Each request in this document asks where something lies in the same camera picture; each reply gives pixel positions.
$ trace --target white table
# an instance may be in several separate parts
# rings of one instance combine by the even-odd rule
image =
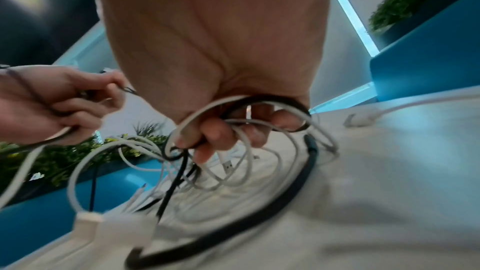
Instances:
[[[162,269],[480,269],[480,98],[403,109],[374,126],[343,126],[351,113],[466,94],[480,95],[480,87],[316,114],[338,140],[340,156],[317,167],[288,211],[241,237],[242,244]],[[291,158],[284,143],[273,134],[268,145]],[[40,252],[62,245],[52,247],[12,269],[32,269],[27,265]],[[112,250],[91,269],[123,269],[129,251]]]

